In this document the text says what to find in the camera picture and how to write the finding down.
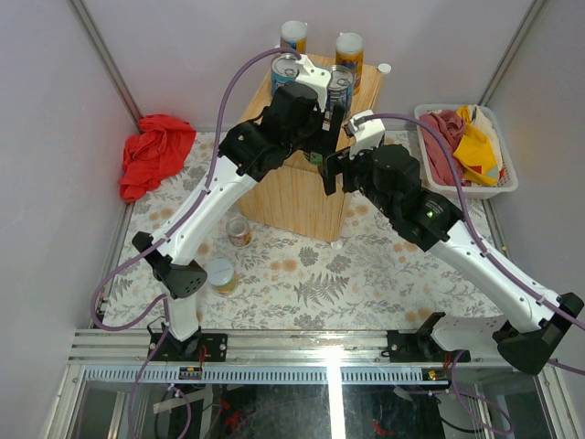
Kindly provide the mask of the white plastic basket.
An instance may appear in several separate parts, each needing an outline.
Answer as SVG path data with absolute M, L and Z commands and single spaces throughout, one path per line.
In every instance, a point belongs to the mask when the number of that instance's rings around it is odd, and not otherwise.
M 448 104 L 448 103 L 423 103 L 419 104 L 414 108 L 414 115 L 416 118 L 420 118 L 423 114 L 431 112 L 441 112 L 443 110 L 457 110 L 461 107 L 461 104 Z M 467 198 L 477 199 L 489 199 L 500 193 L 513 192 L 518 187 L 518 180 L 516 170 L 514 169 L 513 161 L 509 154 L 507 144 L 500 125 L 494 112 L 486 106 L 479 106 L 479 109 L 483 112 L 487 119 L 492 123 L 492 126 L 497 134 L 497 138 L 500 144 L 500 150 L 503 159 L 503 175 L 499 179 L 498 183 L 493 187 L 486 187 L 477 185 L 475 183 L 470 186 L 464 186 L 463 192 Z M 417 134 L 419 138 L 420 154 L 421 154 L 421 166 L 422 173 L 424 174 L 424 182 L 428 189 L 440 193 L 445 197 L 456 198 L 456 188 L 454 186 L 444 186 L 438 184 L 431 175 L 431 161 L 427 155 L 427 148 L 423 136 L 424 130 L 417 127 Z

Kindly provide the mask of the aluminium mounting rail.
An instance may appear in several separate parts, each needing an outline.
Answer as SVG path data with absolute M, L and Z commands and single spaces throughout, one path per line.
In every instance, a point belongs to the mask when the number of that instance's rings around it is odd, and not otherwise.
M 140 366 L 162 334 L 159 329 L 107 332 L 78 329 L 70 365 Z M 338 358 L 347 366 L 425 365 L 435 368 L 455 354 L 436 349 L 424 354 L 413 331 L 387 330 L 203 330 L 197 335 L 204 365 L 321 366 Z

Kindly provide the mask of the tall yellow congee can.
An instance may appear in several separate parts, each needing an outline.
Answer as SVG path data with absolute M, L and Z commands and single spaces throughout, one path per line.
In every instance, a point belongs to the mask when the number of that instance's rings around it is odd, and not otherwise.
M 341 33 L 335 42 L 335 63 L 349 68 L 354 73 L 354 94 L 360 90 L 363 61 L 363 38 L 353 32 Z

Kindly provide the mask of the wooden grain cabinet box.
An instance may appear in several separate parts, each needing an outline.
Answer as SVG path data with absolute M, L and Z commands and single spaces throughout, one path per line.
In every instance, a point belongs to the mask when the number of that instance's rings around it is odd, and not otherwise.
M 378 67 L 364 65 L 360 91 L 352 100 L 352 114 L 375 109 L 383 77 Z M 266 70 L 240 121 L 259 115 L 269 105 L 270 97 L 271 74 Z M 321 241 L 336 241 L 349 206 L 349 194 L 341 188 L 341 177 L 336 183 L 336 192 L 327 196 L 317 166 L 311 164 L 302 151 L 297 151 L 237 204 L 248 220 Z

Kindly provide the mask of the dark blue soup can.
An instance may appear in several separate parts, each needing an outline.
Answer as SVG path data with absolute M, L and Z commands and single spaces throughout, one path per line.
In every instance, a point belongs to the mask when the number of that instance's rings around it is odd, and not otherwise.
M 332 112 L 337 105 L 348 115 L 352 105 L 355 75 L 350 68 L 337 64 L 331 65 L 329 71 L 331 80 L 327 88 L 326 108 Z

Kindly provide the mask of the small green white-lid can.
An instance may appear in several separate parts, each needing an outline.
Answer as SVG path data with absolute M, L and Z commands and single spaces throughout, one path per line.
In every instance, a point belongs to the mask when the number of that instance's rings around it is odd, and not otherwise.
M 314 166 L 319 166 L 323 163 L 323 156 L 316 152 L 305 153 L 306 160 Z

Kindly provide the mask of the short yellow silver-top can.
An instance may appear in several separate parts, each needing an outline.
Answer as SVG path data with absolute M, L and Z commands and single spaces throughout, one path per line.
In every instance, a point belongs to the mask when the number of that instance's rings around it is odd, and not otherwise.
M 207 282 L 218 295 L 229 295 L 238 287 L 239 280 L 233 264 L 226 259 L 215 259 L 206 266 Z

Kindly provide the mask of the red crumpled cloth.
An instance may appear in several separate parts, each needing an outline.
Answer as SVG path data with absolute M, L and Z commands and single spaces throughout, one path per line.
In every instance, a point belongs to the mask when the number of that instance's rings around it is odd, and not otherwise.
M 178 174 L 191 152 L 197 131 L 185 121 L 166 114 L 142 118 L 140 133 L 129 137 L 122 153 L 120 196 L 133 203 Z

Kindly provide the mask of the Progresso chicken noodle can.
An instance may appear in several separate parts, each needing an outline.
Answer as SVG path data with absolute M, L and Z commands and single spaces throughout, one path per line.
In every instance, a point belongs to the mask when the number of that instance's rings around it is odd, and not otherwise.
M 290 53 L 282 53 L 271 62 L 271 96 L 284 84 L 295 81 L 299 74 L 297 58 Z

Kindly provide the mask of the white corner connector back-right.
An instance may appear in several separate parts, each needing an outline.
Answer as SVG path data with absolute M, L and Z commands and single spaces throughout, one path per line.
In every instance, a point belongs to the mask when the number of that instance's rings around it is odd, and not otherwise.
M 387 75 L 391 72 L 391 66 L 388 63 L 380 63 L 378 65 L 378 71 L 382 74 L 382 75 Z

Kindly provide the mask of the white cloth in basket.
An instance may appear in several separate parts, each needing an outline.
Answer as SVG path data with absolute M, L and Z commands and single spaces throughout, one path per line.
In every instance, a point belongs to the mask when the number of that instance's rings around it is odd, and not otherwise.
M 471 115 L 471 125 L 479 130 L 489 141 L 497 169 L 501 171 L 503 169 L 503 158 L 499 138 L 492 121 L 484 114 L 478 105 L 469 105 L 468 110 Z

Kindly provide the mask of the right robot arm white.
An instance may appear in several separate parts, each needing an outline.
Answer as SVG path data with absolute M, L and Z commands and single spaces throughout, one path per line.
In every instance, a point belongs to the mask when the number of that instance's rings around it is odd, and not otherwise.
M 499 308 L 493 323 L 439 315 L 417 337 L 426 360 L 448 351 L 499 354 L 515 369 L 537 375 L 574 325 L 584 302 L 538 284 L 489 241 L 470 231 L 471 221 L 446 197 L 420 181 L 420 163 L 401 145 L 381 145 L 351 155 L 345 148 L 319 166 L 326 194 L 343 177 L 345 192 L 366 197 L 405 241 L 447 262 Z

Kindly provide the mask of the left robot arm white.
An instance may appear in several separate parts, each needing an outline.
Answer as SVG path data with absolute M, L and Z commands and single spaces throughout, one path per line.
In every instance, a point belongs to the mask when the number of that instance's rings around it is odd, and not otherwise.
M 146 255 L 156 281 L 165 288 L 169 334 L 162 347 L 169 358 L 194 359 L 202 350 L 196 317 L 197 291 L 207 272 L 195 260 L 199 245 L 229 208 L 296 151 L 322 156 L 336 148 L 346 105 L 297 81 L 277 88 L 271 103 L 232 127 L 218 146 L 211 178 L 204 178 L 172 218 L 153 233 L 137 232 L 133 246 Z

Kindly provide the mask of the fruit can silver bottom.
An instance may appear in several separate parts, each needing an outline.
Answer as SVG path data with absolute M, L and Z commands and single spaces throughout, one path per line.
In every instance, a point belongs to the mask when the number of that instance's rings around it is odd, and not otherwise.
M 230 243 L 239 248 L 248 246 L 252 239 L 250 225 L 241 216 L 233 217 L 227 221 L 226 233 Z

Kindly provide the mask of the yellow cloth in basket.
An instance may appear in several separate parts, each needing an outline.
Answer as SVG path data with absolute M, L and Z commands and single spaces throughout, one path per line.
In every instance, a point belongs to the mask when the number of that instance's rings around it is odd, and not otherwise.
M 465 126 L 453 156 L 462 165 L 464 178 L 480 186 L 495 186 L 499 180 L 499 169 L 488 137 L 472 125 L 472 113 L 467 105 L 460 107 L 456 113 Z

